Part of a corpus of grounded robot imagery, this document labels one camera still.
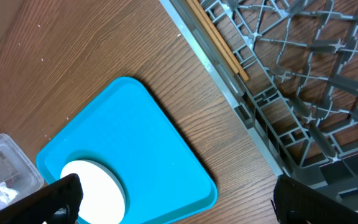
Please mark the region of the large white plate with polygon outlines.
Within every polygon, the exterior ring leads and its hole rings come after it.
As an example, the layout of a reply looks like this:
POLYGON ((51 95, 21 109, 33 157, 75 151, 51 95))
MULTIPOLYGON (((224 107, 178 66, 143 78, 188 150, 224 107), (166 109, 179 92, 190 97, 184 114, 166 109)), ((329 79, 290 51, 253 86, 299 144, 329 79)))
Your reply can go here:
POLYGON ((83 198, 79 216, 87 223, 120 223, 126 212, 126 195, 116 176, 105 166, 91 160, 67 163, 60 174, 63 178, 77 174, 83 198))

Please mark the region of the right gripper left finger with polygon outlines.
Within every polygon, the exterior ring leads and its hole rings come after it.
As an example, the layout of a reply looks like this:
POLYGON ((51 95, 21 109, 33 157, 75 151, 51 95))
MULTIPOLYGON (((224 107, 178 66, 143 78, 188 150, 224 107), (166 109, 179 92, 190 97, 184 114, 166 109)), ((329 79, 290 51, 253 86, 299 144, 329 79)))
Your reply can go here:
POLYGON ((82 199, 79 176, 69 174, 0 210, 0 224, 74 224, 82 199))

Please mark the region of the wooden chopstick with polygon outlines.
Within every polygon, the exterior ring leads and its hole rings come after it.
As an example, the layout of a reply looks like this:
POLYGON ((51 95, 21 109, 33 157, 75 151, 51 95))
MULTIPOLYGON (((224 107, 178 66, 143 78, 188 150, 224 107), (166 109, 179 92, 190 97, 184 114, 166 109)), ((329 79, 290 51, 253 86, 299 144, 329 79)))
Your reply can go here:
POLYGON ((231 46, 229 43, 229 38, 226 37, 225 34, 223 34, 224 31, 228 31, 230 28, 231 29, 234 28, 234 25, 230 24, 230 21, 233 18, 233 13, 230 11, 230 8, 228 5, 229 2, 228 1, 198 1, 198 2, 201 5, 201 7, 203 8, 204 12, 208 15, 213 26, 218 31, 218 35, 220 35, 222 37, 223 45, 225 46, 226 50, 228 51, 228 54, 231 56, 234 63, 238 66, 239 74, 235 74, 235 75, 239 75, 240 78, 242 79, 242 81, 245 81, 245 82, 248 81, 250 78, 246 72, 246 69, 243 66, 243 62, 242 62, 242 60, 244 59, 243 56, 241 55, 240 51, 234 50, 234 47, 231 46))
POLYGON ((189 6, 191 7, 191 10, 194 12, 198 20, 201 22, 202 26, 212 39, 213 43, 218 48, 219 52, 222 54, 225 61, 230 66, 231 70, 235 74, 239 74, 239 68, 232 60, 231 56, 228 54, 228 51, 226 50, 225 46, 223 45, 222 37, 218 35, 218 31, 213 26, 211 20, 209 19, 208 15, 204 12, 203 8, 196 0, 186 0, 189 6))

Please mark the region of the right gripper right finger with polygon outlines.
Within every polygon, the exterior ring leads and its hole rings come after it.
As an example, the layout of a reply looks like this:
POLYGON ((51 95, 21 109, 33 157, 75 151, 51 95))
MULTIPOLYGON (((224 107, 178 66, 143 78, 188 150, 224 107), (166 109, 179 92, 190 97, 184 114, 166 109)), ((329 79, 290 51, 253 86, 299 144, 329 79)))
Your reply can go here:
POLYGON ((273 190, 273 210, 280 224, 358 224, 358 213, 287 175, 273 190))

